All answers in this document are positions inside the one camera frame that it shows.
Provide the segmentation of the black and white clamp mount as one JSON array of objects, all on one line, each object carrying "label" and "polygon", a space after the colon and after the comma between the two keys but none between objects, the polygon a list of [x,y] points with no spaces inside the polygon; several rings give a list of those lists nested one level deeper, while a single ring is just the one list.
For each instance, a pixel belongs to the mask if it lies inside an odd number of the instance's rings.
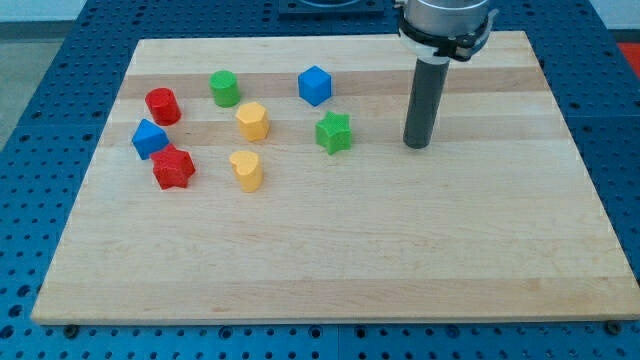
[{"label": "black and white clamp mount", "polygon": [[400,41],[432,64],[469,61],[487,43],[499,14],[490,0],[403,0],[395,7]]}]

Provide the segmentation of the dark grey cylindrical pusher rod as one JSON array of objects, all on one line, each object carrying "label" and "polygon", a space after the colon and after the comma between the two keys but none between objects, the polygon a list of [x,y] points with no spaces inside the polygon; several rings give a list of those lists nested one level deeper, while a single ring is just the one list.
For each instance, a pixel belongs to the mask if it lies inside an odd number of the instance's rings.
[{"label": "dark grey cylindrical pusher rod", "polygon": [[448,69],[448,61],[416,61],[403,133],[404,143],[412,149],[425,148],[431,141]]}]

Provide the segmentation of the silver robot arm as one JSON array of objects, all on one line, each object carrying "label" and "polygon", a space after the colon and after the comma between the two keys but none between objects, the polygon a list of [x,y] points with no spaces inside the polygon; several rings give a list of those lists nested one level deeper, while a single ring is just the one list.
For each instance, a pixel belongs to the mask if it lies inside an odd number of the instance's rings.
[{"label": "silver robot arm", "polygon": [[399,39],[416,55],[403,141],[422,149],[431,142],[450,62],[482,50],[499,11],[489,0],[406,0],[397,7]]}]

